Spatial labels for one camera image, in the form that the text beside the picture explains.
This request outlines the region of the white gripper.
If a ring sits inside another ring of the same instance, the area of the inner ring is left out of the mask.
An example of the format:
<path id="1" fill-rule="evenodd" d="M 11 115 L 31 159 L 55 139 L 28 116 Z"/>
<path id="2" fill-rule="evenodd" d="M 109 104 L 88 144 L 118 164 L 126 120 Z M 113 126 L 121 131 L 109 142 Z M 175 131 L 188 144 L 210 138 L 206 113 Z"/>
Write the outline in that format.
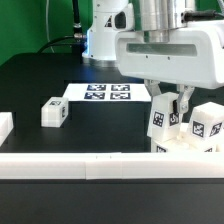
<path id="1" fill-rule="evenodd" d="M 173 110 L 187 113 L 194 87 L 224 85 L 221 6 L 198 11 L 188 0 L 130 0 L 113 16 L 120 73 L 145 79 L 152 99 L 161 94 L 160 82 L 178 84 Z"/>

